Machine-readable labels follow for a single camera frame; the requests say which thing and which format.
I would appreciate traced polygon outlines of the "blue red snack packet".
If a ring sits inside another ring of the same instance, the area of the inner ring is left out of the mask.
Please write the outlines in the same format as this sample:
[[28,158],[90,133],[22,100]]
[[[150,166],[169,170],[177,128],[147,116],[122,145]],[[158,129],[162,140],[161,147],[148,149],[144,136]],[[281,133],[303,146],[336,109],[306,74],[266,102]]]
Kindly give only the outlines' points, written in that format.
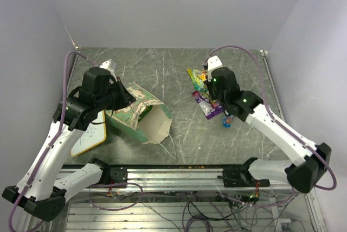
[[234,117],[232,115],[225,115],[223,117],[223,122],[222,122],[223,127],[230,128],[233,118]]

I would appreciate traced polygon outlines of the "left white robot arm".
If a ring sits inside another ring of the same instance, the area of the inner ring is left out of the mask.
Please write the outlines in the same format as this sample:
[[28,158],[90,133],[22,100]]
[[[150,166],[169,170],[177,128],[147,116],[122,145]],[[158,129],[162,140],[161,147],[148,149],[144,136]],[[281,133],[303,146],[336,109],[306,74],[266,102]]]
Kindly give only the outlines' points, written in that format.
[[111,167],[99,159],[62,179],[57,176],[87,127],[104,110],[117,111],[135,102],[114,71],[92,67],[83,75],[81,86],[64,94],[53,115],[48,136],[27,174],[2,197],[43,221],[55,219],[67,201],[83,189],[105,187]]

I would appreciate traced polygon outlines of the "green white paper bag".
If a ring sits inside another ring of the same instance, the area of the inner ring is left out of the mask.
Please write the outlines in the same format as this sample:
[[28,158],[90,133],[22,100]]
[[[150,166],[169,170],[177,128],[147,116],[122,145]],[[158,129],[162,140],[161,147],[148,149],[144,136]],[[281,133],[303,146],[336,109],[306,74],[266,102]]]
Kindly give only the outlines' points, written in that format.
[[157,144],[169,138],[172,115],[164,102],[136,83],[127,88],[136,101],[126,108],[105,114],[110,117],[108,123],[123,131],[142,144]]

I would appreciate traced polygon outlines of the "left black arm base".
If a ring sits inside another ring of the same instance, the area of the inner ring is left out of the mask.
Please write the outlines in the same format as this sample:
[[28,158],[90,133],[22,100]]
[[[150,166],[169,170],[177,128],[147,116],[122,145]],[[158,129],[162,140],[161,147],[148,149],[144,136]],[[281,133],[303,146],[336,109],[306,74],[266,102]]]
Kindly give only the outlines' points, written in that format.
[[116,188],[126,188],[128,172],[123,167],[111,167],[105,165],[101,167],[102,174],[100,180],[91,185],[92,188],[100,188],[102,185],[111,186],[116,184]]

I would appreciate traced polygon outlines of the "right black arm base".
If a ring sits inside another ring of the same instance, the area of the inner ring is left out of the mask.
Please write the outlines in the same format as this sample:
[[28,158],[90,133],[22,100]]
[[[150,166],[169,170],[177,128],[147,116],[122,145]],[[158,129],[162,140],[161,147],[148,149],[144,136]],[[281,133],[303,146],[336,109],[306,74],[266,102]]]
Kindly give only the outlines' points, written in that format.
[[217,179],[223,181],[225,188],[255,188],[256,185],[260,187],[270,186],[268,179],[255,180],[242,165],[227,165],[223,167],[222,173],[217,176]]

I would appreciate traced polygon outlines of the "green yellow Fox's candy packet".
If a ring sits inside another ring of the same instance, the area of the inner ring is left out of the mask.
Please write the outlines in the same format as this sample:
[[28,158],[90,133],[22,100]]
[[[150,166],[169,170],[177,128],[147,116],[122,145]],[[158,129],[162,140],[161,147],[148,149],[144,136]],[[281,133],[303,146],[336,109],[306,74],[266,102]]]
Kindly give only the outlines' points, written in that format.
[[206,70],[187,69],[187,73],[194,85],[195,90],[201,93],[208,91],[207,85],[204,83],[208,79],[208,73]]

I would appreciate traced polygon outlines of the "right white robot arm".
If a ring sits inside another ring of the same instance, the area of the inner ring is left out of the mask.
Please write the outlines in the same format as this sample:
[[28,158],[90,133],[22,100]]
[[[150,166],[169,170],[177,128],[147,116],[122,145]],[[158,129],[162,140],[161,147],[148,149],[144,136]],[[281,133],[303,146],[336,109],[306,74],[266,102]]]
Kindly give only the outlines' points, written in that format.
[[227,67],[209,69],[205,83],[211,97],[228,113],[262,132],[288,157],[288,160],[249,160],[246,169],[239,173],[243,185],[268,179],[287,182],[302,193],[317,185],[329,166],[328,144],[317,145],[288,126],[258,95],[241,90],[234,72]]

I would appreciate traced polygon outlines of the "purple snack packet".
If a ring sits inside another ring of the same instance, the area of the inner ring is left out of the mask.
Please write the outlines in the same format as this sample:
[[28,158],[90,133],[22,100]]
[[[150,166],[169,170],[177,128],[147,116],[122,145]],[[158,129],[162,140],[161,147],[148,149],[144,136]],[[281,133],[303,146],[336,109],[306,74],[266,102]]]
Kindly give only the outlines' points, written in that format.
[[223,108],[218,102],[212,104],[209,99],[201,95],[200,92],[194,91],[191,95],[198,103],[207,120],[223,112]]

